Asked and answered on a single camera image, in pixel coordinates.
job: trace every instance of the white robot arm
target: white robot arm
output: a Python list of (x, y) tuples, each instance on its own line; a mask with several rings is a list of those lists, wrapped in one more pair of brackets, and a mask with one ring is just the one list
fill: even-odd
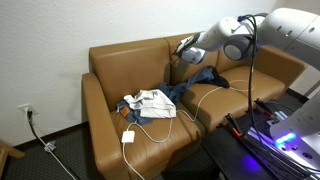
[[(222, 48), (233, 60), (250, 56), (255, 30), (249, 23), (253, 21), (252, 17), (244, 17), (223, 18), (208, 31), (182, 40), (176, 54), (192, 64), (200, 63), (206, 51)], [(254, 17), (258, 46), (274, 46), (320, 70), (320, 17), (318, 15), (280, 8), (268, 15), (258, 14)]]
[[(271, 45), (320, 70), (320, 17), (300, 10), (280, 8), (265, 17), (240, 16), (220, 20), (208, 31), (184, 39), (176, 54), (189, 63), (200, 63), (206, 51), (224, 50), (226, 56), (241, 60), (256, 47)], [(299, 162), (320, 169), (320, 91), (299, 110), (270, 127), (279, 147)]]

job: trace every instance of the white power adapter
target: white power adapter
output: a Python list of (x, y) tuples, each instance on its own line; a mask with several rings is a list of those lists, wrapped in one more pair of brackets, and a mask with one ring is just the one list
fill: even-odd
[(134, 142), (134, 131), (123, 131), (122, 134), (122, 143), (133, 143)]

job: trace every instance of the electrical outlet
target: electrical outlet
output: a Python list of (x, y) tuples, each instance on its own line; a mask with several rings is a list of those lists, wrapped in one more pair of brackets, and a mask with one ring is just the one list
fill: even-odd
[(31, 104), (20, 105), (18, 106), (18, 108), (23, 112), (23, 114), (25, 113), (24, 111), (25, 108), (28, 108), (29, 111), (32, 111), (33, 115), (39, 114), (38, 111), (31, 106)]

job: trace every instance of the couch armrest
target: couch armrest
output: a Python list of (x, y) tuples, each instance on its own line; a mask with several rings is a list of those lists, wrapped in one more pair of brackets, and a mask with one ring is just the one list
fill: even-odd
[(84, 74), (82, 87), (98, 170), (106, 179), (129, 179), (119, 138), (96, 75)]
[(259, 49), (255, 59), (255, 69), (268, 74), (289, 86), (307, 68), (303, 61), (271, 46)]

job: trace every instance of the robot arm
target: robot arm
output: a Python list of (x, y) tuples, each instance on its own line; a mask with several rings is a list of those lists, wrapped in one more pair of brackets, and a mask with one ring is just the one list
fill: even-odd
[[(250, 56), (254, 27), (249, 20), (226, 17), (208, 31), (181, 41), (176, 54), (192, 64), (199, 64), (206, 51), (224, 50), (233, 60)], [(280, 8), (266, 17), (255, 16), (258, 46), (271, 45), (292, 54), (320, 70), (320, 17), (295, 9)]]

